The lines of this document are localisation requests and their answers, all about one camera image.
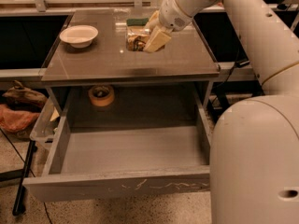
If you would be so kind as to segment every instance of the floor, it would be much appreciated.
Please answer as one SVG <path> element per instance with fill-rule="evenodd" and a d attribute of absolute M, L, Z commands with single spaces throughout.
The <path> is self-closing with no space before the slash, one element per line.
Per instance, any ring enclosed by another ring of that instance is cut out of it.
<path fill-rule="evenodd" d="M 9 135 L 8 138 L 25 159 L 28 142 Z M 42 172 L 48 151 L 37 145 L 32 171 Z M 0 133 L 0 172 L 22 168 L 22 160 L 7 138 Z M 0 183 L 0 223 L 30 224 L 211 224 L 210 193 L 173 194 L 161 196 L 131 197 L 110 200 L 43 203 L 26 193 L 23 215 L 14 217 L 12 208 L 18 190 L 19 179 Z"/>

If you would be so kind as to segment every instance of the brown bag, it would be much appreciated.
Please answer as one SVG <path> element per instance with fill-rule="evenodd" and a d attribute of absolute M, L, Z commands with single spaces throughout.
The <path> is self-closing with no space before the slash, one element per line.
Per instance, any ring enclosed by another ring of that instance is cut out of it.
<path fill-rule="evenodd" d="M 23 110 L 12 110 L 5 104 L 0 104 L 0 127 L 7 132 L 17 133 L 33 124 L 39 113 Z"/>
<path fill-rule="evenodd" d="M 13 87 L 3 96 L 7 98 L 7 104 L 13 110 L 40 112 L 47 102 L 43 93 L 24 87 L 18 80 L 13 81 Z"/>

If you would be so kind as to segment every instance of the cable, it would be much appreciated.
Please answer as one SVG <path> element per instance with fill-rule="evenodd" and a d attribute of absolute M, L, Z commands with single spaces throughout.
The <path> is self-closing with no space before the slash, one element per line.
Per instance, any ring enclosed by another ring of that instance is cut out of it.
<path fill-rule="evenodd" d="M 20 159 L 23 161 L 23 163 L 25 163 L 24 158 L 21 156 L 20 152 L 18 151 L 18 149 L 16 149 L 16 147 L 11 142 L 11 140 L 8 138 L 7 134 L 4 133 L 4 131 L 2 129 L 0 129 L 0 131 L 1 131 L 2 135 L 8 140 L 8 142 L 12 145 L 13 149 L 15 149 L 16 153 L 18 154 L 18 156 L 20 157 Z M 30 171 L 30 173 L 32 174 L 33 177 L 36 177 L 36 175 L 34 174 L 34 172 L 31 169 L 29 169 L 29 171 Z M 47 208 L 47 206 L 46 206 L 45 203 L 43 203 L 43 204 L 44 204 L 45 212 L 46 212 L 47 218 L 49 220 L 49 223 L 53 224 L 52 221 L 51 221 L 51 219 L 50 219 L 50 216 L 49 216 L 48 208 Z"/>
<path fill-rule="evenodd" d="M 289 11 L 290 7 L 292 6 L 292 4 L 289 4 L 287 9 L 285 11 Z"/>
<path fill-rule="evenodd" d="M 214 98 L 214 100 L 212 100 L 210 103 L 213 105 L 214 102 L 217 101 L 217 99 L 218 99 L 218 97 L 216 96 L 216 97 Z"/>
<path fill-rule="evenodd" d="M 47 208 L 47 206 L 46 206 L 45 203 L 44 203 L 44 207 L 45 207 L 45 211 L 46 211 L 46 215 L 47 215 L 47 218 L 48 218 L 48 220 L 49 220 L 49 223 L 50 223 L 50 224 L 53 224 L 52 221 L 51 221 L 51 219 L 50 219 L 49 212 L 48 212 L 48 208 Z"/>
<path fill-rule="evenodd" d="M 234 72 L 235 68 L 236 68 L 236 63 L 234 63 L 233 67 L 230 69 L 230 72 L 229 72 L 227 78 L 222 83 L 218 84 L 217 86 L 214 86 L 213 89 L 217 89 L 218 87 L 224 85 L 224 83 L 227 82 L 227 80 L 230 78 L 231 74 Z"/>

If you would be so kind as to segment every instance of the white plastic casing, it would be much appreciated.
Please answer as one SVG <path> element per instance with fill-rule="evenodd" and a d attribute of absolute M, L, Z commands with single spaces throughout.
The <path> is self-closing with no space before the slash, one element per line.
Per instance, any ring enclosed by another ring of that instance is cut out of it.
<path fill-rule="evenodd" d="M 221 0 L 266 94 L 299 97 L 299 39 L 263 0 Z"/>
<path fill-rule="evenodd" d="M 173 31 L 183 30 L 191 21 L 193 17 L 187 16 L 178 7 L 176 0 L 164 0 L 160 11 L 160 24 L 167 28 L 172 28 Z"/>
<path fill-rule="evenodd" d="M 299 98 L 262 96 L 232 105 L 211 146 L 213 224 L 299 220 Z"/>

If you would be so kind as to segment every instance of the scratch mark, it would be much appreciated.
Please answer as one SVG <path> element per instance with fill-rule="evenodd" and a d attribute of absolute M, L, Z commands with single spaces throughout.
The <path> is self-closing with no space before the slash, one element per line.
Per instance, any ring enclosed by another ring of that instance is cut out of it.
<path fill-rule="evenodd" d="M 195 183 L 191 183 L 191 184 L 188 184 L 188 183 L 168 183 L 165 186 L 161 186 L 161 187 L 150 186 L 150 188 L 152 188 L 152 189 L 165 189 L 165 188 L 169 188 L 170 186 L 175 186 L 176 189 L 180 190 L 180 188 L 183 188 L 183 187 L 196 189 L 198 185 L 195 184 Z"/>
<path fill-rule="evenodd" d="M 147 181 L 148 181 L 148 179 L 144 179 L 141 183 L 139 183 L 137 185 L 137 187 L 135 188 L 135 190 L 141 189 L 142 185 L 144 185 Z"/>
<path fill-rule="evenodd" d="M 123 184 L 121 184 L 121 186 L 124 188 L 124 189 L 130 189 L 131 187 L 127 187 L 127 186 L 125 186 L 125 185 L 123 185 Z"/>

